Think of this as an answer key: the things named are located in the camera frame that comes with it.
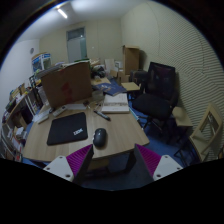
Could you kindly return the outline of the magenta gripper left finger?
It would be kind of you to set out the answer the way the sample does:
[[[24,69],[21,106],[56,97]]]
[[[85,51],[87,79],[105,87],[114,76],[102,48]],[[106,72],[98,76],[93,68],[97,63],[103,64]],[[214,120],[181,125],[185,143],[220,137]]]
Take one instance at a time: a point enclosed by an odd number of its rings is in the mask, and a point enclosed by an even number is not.
[[[93,145],[90,144],[68,156],[58,156],[44,170],[67,181],[81,185],[93,155]]]

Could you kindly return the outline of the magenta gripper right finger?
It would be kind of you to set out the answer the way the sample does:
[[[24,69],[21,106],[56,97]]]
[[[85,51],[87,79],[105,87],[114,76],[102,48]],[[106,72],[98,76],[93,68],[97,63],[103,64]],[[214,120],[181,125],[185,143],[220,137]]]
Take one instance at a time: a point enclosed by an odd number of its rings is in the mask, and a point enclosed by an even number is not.
[[[139,144],[135,145],[134,154],[136,159],[144,164],[144,167],[154,181],[160,180],[182,169],[182,166],[169,155],[160,156]]]

